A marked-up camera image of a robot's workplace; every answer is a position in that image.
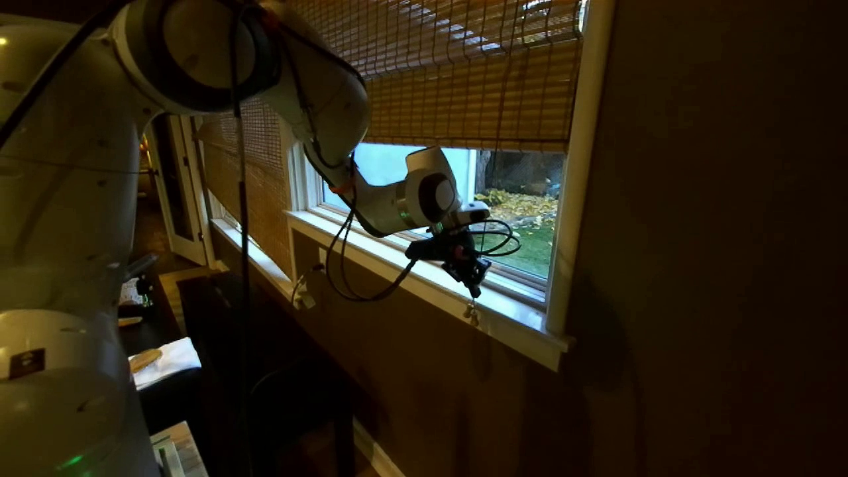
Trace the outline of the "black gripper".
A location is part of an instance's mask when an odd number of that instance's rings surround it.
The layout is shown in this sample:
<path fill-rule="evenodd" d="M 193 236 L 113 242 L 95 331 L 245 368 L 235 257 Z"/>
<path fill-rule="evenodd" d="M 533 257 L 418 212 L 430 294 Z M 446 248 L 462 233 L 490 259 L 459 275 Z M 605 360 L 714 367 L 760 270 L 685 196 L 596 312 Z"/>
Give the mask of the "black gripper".
<path fill-rule="evenodd" d="M 484 204 L 459 206 L 433 226 L 430 240 L 410 242 L 406 257 L 439 259 L 449 275 L 462 281 L 471 298 L 480 298 L 480 283 L 490 262 L 475 250 L 471 226 L 488 217 L 490 210 Z"/>

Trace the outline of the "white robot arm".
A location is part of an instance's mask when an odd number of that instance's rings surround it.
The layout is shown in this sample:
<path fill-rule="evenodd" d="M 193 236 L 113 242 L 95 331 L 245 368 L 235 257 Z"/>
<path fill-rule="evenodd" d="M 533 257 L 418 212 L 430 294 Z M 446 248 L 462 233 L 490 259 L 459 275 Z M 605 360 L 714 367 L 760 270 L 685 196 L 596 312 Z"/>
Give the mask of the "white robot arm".
<path fill-rule="evenodd" d="M 140 135 L 165 114 L 267 104 L 373 236 L 427 226 L 413 259 L 477 290 L 454 171 L 435 147 L 373 187 L 363 75 L 292 9 L 112 0 L 82 24 L 0 21 L 0 477 L 155 477 L 116 330 L 129 275 Z"/>

